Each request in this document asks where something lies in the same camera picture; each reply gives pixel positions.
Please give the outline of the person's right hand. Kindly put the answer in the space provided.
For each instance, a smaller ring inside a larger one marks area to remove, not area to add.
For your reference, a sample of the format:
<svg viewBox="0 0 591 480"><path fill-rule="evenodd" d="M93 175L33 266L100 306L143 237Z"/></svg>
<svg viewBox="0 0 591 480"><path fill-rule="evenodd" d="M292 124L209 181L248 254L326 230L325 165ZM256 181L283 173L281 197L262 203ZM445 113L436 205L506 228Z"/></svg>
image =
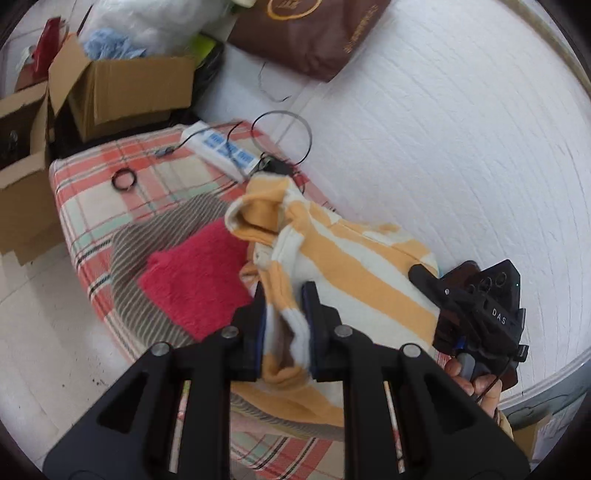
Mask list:
<svg viewBox="0 0 591 480"><path fill-rule="evenodd" d="M494 417L500 402L502 382L495 375L484 375L473 382L460 376L462 365L456 359L449 360L445 365L446 373L468 394L475 396L477 403L490 416Z"/></svg>

